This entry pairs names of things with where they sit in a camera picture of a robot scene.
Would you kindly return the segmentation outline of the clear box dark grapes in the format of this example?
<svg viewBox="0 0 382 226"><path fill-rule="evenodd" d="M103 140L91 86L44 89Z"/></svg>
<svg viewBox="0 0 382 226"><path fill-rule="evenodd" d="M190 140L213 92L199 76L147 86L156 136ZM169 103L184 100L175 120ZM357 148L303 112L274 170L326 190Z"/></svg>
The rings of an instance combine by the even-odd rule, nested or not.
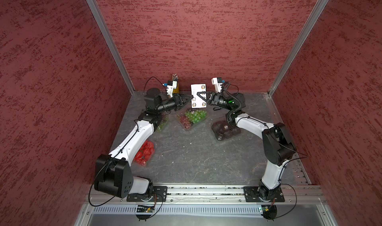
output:
<svg viewBox="0 0 382 226"><path fill-rule="evenodd" d="M156 128L156 131L159 131L161 132L168 124L168 119L167 118L164 118L161 123L158 125L158 127Z"/></svg>

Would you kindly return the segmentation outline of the circuit board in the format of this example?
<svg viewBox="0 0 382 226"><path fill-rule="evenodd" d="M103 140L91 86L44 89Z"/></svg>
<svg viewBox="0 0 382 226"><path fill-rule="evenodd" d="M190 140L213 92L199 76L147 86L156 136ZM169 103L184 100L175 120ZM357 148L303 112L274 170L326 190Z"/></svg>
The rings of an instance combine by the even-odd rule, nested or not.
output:
<svg viewBox="0 0 382 226"><path fill-rule="evenodd" d="M141 220L146 221L150 219L155 213L156 213L155 206L138 205L135 212L135 216L140 221Z"/></svg>
<svg viewBox="0 0 382 226"><path fill-rule="evenodd" d="M274 220L277 217L277 206L276 205L262 205L261 215L266 220Z"/></svg>

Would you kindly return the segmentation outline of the pencils in bucket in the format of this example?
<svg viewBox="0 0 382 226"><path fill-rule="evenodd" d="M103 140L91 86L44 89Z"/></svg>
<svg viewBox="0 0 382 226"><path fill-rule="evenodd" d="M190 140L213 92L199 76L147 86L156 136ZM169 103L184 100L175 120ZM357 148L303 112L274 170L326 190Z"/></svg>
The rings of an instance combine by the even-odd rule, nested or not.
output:
<svg viewBox="0 0 382 226"><path fill-rule="evenodd" d="M172 75L172 86L174 88L177 88L177 86L178 86L178 75L177 74Z"/></svg>

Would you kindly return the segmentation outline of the right circuit board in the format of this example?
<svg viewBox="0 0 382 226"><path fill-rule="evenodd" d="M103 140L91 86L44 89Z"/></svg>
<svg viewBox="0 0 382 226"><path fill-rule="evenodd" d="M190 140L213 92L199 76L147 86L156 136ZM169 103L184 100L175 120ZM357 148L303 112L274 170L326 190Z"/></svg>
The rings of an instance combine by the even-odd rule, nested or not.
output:
<svg viewBox="0 0 382 226"><path fill-rule="evenodd" d="M262 205L261 215L266 220L274 220L277 217L277 206L276 205Z"/></svg>

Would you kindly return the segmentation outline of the left circuit board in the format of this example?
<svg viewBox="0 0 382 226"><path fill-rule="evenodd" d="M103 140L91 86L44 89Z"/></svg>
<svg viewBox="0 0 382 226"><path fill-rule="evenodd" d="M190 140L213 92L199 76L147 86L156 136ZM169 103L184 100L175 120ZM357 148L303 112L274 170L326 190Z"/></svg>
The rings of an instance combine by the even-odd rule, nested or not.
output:
<svg viewBox="0 0 382 226"><path fill-rule="evenodd" d="M155 213L156 213L155 206L138 205L135 212L135 216L140 221L141 220L146 221L150 219Z"/></svg>

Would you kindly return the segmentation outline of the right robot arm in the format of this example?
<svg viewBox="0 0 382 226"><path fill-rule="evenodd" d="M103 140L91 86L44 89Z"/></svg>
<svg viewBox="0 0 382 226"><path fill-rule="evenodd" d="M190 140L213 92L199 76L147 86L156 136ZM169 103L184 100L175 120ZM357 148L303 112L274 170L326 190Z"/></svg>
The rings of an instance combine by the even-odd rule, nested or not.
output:
<svg viewBox="0 0 382 226"><path fill-rule="evenodd" d="M245 97L241 93L198 92L197 96L208 105L228 110L227 123L230 127L244 129L263 141L267 166L258 186L258 197L269 202L277 196L284 168L297 153L291 135L283 123L269 123L254 118L243 111Z"/></svg>

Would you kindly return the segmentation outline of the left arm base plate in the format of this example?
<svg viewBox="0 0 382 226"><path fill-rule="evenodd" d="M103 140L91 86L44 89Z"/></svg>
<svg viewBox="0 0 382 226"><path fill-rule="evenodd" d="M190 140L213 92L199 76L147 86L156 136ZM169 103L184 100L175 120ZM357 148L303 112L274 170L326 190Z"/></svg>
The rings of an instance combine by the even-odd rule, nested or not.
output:
<svg viewBox="0 0 382 226"><path fill-rule="evenodd" d="M126 198L127 202L146 203L146 202L165 202L167 198L167 186L149 187L145 194L129 194Z"/></svg>

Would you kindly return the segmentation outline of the yellow metal pencil bucket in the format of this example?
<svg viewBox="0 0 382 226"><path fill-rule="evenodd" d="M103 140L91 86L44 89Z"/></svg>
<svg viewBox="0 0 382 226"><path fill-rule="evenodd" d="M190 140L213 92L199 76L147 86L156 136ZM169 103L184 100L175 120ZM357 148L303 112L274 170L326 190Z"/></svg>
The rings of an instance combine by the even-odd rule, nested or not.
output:
<svg viewBox="0 0 382 226"><path fill-rule="evenodd" d="M179 85L173 89L173 94L179 93Z"/></svg>

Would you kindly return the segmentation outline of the clear box dark plums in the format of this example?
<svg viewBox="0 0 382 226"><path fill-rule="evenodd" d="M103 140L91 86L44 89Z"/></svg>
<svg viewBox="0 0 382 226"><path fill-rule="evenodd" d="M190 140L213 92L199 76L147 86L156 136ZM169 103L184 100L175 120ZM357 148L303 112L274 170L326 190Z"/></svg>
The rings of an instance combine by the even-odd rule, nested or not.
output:
<svg viewBox="0 0 382 226"><path fill-rule="evenodd" d="M215 138L219 141L223 141L241 134L240 128L231 127L226 120L215 121L212 124L211 129L215 135Z"/></svg>

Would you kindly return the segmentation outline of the clear box strawberries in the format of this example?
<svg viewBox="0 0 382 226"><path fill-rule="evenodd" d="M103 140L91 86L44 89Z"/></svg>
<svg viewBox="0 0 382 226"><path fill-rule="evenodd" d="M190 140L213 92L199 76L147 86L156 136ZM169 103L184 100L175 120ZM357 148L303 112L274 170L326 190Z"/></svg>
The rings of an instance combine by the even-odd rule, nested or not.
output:
<svg viewBox="0 0 382 226"><path fill-rule="evenodd" d="M154 153L155 153L154 143L152 141L146 140L141 146L141 148L138 150L138 152L136 153L134 157L134 162L144 166L151 159Z"/></svg>

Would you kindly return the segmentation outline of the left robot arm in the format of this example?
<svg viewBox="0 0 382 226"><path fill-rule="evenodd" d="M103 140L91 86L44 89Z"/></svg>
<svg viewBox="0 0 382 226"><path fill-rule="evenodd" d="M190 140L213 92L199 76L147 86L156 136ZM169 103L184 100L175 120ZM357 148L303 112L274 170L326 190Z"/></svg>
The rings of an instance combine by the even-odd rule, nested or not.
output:
<svg viewBox="0 0 382 226"><path fill-rule="evenodd" d="M144 96L145 110L135 120L133 130L113 151L96 160L94 189L121 199L129 194L151 198L153 186L150 179L134 177L130 166L141 146L161 124L164 113L182 109L193 98L179 93L165 97L159 89L149 89Z"/></svg>

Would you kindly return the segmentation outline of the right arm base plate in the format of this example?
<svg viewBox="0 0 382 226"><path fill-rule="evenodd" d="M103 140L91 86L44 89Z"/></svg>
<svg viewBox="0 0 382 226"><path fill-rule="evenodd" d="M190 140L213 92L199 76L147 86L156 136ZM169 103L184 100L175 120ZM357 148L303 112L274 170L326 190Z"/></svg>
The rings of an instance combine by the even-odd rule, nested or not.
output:
<svg viewBox="0 0 382 226"><path fill-rule="evenodd" d="M252 203L283 203L285 202L284 194L278 186L269 190L265 186L246 186L243 187L246 202Z"/></svg>

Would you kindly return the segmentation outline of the aluminium front rail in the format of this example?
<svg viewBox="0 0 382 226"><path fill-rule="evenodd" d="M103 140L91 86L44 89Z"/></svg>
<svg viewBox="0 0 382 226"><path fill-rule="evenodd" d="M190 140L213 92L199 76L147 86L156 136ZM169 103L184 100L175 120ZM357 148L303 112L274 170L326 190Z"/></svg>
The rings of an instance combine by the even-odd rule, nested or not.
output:
<svg viewBox="0 0 382 226"><path fill-rule="evenodd" d="M260 204L257 187L229 184L157 184L158 201L166 204ZM275 199L265 203L319 205L327 204L320 186L282 185Z"/></svg>

